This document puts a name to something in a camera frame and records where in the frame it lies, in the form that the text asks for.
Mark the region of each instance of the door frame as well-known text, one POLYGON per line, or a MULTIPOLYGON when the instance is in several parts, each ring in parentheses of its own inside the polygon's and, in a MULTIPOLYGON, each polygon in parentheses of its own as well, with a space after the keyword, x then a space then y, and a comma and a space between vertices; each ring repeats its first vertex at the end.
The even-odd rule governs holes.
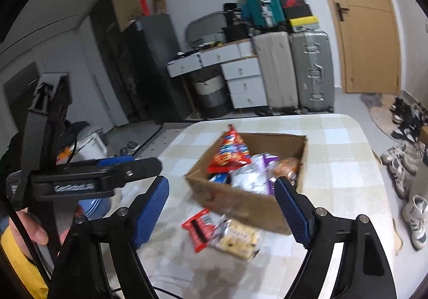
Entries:
MULTIPOLYGON (((392 15, 395 18, 395 25, 394 25, 394 31, 395 31, 395 36, 397 38, 397 46, 398 46, 398 86, 397 86, 397 93, 400 92, 401 90, 401 44, 400 44, 400 37, 399 37, 399 31, 398 31, 398 25, 397 25, 397 15, 395 13, 395 8, 394 5, 392 3, 392 0, 388 0, 389 1, 389 5, 392 9, 392 15)), ((343 45, 343 37, 342 37, 342 30, 340 27, 340 19, 339 19, 339 15, 337 13, 337 8, 335 5, 334 0, 327 0, 328 2, 328 6, 330 8, 330 11, 332 13, 332 17, 333 17, 333 24, 334 24, 334 30, 336 33, 336 39, 337 39, 337 47, 339 50, 339 61, 340 61, 340 79, 341 79, 341 85, 343 88, 343 92, 347 93, 347 92, 353 92, 349 91, 347 89, 347 83, 346 83, 346 62, 345 62, 345 48, 343 45)))

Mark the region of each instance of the purple snack package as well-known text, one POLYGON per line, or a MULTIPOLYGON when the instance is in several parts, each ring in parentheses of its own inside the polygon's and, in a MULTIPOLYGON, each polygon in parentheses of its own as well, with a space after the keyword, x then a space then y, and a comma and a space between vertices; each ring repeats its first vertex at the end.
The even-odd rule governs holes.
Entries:
POLYGON ((263 154, 256 154, 252 156, 251 161, 260 163, 261 157, 263 157, 263 164, 266 172, 268 194, 274 195, 273 186, 275 184, 276 179, 275 177, 270 175, 271 170, 269 169, 269 166, 273 166, 275 162, 279 160, 279 157, 271 155, 269 153, 263 153, 263 154))

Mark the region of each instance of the black cabinet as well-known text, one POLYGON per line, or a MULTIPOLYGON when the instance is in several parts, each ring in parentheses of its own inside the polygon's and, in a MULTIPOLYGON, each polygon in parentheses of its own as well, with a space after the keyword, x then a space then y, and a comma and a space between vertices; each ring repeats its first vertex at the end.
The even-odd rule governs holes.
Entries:
MULTIPOLYGON (((180 78, 171 79, 165 67, 179 52, 170 17, 136 18, 128 10, 132 23, 125 28, 118 24, 117 1, 123 0, 98 0, 90 19, 106 72, 129 122, 185 120, 191 113, 188 98, 180 78)), ((120 2, 122 9, 127 1, 120 2)))

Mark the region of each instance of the screw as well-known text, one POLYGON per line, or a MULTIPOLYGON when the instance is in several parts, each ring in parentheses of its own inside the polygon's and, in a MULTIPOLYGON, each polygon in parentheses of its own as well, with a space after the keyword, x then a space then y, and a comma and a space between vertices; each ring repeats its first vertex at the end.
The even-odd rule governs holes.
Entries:
POLYGON ((128 214, 128 207, 121 207, 121 208, 119 208, 117 211, 116 211, 116 213, 119 215, 119 216, 125 216, 125 215, 127 215, 128 214))
POLYGON ((325 208, 318 207, 318 208, 315 210, 315 213, 316 213, 317 215, 321 216, 321 217, 324 217, 325 215, 327 215, 327 210, 326 210, 325 208))
POLYGON ((75 221, 77 224, 82 224, 82 223, 85 221, 85 219, 86 219, 86 217, 85 217, 84 215, 78 215, 78 216, 74 219, 74 221, 75 221))
POLYGON ((360 215, 360 221, 365 224, 365 223, 370 222, 370 219, 366 215, 360 215))

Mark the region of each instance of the white suitcase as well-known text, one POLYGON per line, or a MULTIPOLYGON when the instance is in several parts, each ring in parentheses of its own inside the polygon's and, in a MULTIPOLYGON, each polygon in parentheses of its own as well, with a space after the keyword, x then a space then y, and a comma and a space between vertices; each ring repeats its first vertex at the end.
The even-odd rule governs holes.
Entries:
POLYGON ((270 108, 297 107, 296 74, 287 32, 253 37, 270 108))

